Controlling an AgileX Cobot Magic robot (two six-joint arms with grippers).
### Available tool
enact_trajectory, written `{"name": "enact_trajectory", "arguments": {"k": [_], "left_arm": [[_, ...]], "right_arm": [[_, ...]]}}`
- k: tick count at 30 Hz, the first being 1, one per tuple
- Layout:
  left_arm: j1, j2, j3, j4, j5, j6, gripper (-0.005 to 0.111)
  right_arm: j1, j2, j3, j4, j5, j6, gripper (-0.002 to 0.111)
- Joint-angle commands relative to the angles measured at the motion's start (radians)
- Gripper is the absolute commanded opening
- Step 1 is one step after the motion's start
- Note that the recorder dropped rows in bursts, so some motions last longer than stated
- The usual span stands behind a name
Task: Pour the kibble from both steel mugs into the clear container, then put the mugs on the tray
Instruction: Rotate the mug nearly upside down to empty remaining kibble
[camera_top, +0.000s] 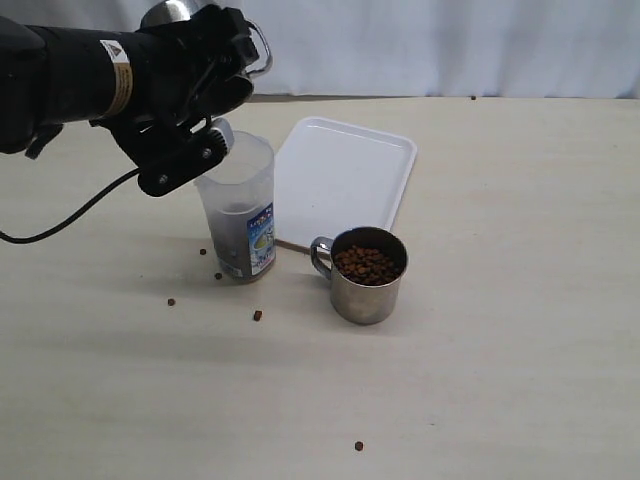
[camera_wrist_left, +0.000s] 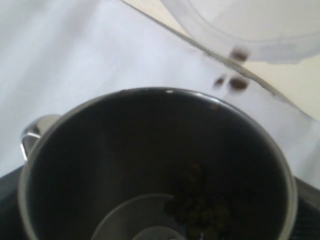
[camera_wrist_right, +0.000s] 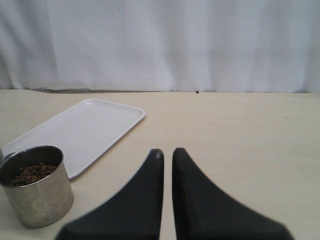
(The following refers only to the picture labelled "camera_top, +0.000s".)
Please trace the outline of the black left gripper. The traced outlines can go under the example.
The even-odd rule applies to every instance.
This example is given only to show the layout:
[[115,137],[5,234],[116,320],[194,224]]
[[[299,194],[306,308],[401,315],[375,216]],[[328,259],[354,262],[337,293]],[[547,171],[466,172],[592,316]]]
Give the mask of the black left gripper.
[[100,120],[138,168],[138,185],[164,196],[217,166],[209,122],[253,94],[246,75],[228,78],[189,61],[180,45],[139,29],[128,37],[133,94],[125,110]]

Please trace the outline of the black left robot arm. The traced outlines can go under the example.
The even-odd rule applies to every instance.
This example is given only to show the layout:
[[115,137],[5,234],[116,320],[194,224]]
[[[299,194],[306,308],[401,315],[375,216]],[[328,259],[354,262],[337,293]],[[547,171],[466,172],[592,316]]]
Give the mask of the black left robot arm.
[[233,145],[228,112],[273,64],[261,29],[212,1],[162,1],[133,32],[1,21],[1,149],[36,158],[71,122],[107,129],[164,196]]

